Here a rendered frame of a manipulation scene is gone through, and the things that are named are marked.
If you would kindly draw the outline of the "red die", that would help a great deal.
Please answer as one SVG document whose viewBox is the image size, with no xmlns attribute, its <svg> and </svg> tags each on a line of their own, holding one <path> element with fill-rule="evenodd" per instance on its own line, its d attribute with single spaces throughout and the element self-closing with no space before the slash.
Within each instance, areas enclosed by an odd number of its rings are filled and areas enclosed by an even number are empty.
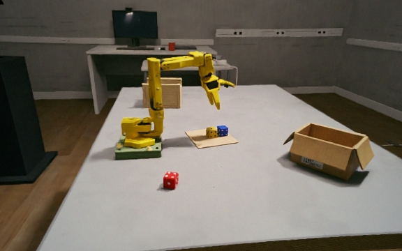
<svg viewBox="0 0 402 251">
<path fill-rule="evenodd" d="M 179 174 L 176 172 L 167 172 L 163 177 L 163 187 L 175 189 L 179 183 Z"/>
</svg>

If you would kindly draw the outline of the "yellow die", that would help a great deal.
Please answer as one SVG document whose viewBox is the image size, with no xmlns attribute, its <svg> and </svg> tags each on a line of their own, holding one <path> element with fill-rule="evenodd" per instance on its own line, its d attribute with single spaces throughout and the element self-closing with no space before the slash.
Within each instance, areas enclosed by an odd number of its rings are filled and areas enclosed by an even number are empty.
<svg viewBox="0 0 402 251">
<path fill-rule="evenodd" d="M 217 129 L 215 127 L 206 128 L 206 136 L 210 139 L 217 137 Z"/>
</svg>

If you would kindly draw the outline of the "tan flat mat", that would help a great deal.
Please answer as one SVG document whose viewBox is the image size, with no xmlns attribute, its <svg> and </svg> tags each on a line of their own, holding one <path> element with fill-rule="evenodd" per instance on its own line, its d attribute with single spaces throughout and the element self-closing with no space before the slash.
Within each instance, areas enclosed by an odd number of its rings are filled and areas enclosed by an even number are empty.
<svg viewBox="0 0 402 251">
<path fill-rule="evenodd" d="M 205 148 L 209 148 L 209 147 L 239 143 L 229 133 L 228 133 L 228 136 L 224 136 L 224 137 L 220 137 L 217 134 L 217 137 L 211 138 L 211 139 L 208 138 L 208 136 L 206 136 L 206 129 L 188 131 L 185 133 L 188 135 L 188 137 L 191 139 L 191 141 L 198 147 L 198 149 L 205 149 Z"/>
</svg>

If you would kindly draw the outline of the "dark blue die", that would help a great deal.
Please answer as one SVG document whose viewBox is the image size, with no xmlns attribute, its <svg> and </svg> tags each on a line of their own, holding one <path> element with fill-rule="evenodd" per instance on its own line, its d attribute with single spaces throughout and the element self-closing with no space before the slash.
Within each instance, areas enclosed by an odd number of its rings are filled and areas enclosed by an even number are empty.
<svg viewBox="0 0 402 251">
<path fill-rule="evenodd" d="M 220 137 L 228 136 L 228 128 L 225 125 L 217 126 L 217 134 Z"/>
</svg>

